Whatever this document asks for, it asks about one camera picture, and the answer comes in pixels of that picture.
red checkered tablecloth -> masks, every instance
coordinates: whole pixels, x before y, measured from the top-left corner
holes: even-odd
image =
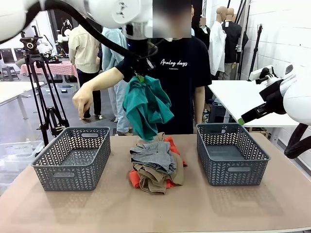
[[[71,64],[70,61],[62,61],[62,63],[58,63],[58,64],[49,64],[49,67],[50,67],[52,74],[73,75],[74,77],[78,78],[77,69],[74,65]],[[35,65],[35,72],[37,74],[43,74],[43,70],[41,68],[37,68],[36,65]],[[23,64],[21,66],[20,73],[28,74],[26,64]]]

light blue jeans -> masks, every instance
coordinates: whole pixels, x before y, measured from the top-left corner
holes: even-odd
[[[115,100],[115,105],[117,107],[117,117],[118,117],[117,131],[121,133],[127,133],[130,127],[130,122],[128,121],[126,117],[126,112],[123,110],[124,94],[125,94],[127,87],[128,87],[128,83],[121,80],[116,85],[111,87],[110,90],[108,90],[112,109],[115,108],[114,106],[114,100]]]

stool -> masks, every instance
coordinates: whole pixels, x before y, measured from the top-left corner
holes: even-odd
[[[223,107],[218,102],[213,102],[212,108],[210,110],[208,123],[223,123],[225,116],[225,107]]]
[[[4,67],[4,68],[2,68],[2,73],[3,73],[3,80],[4,79],[8,79],[10,81],[13,81],[13,78],[18,78],[18,80],[20,80],[13,67]]]

brown tabletop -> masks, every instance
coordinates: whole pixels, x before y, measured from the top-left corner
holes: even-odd
[[[111,137],[111,155],[91,192],[45,192],[32,167],[0,197],[1,233],[277,231],[311,227],[311,182],[264,136],[272,157],[260,186],[212,187],[198,162],[195,135],[173,139],[188,163],[185,184],[164,196],[134,189],[129,149]]]

gray plastic basket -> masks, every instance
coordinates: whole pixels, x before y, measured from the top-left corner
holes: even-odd
[[[108,127],[66,128],[32,166],[45,191],[90,191],[109,158]]]
[[[270,157],[243,126],[200,124],[197,129],[197,150],[210,185],[260,184]]]

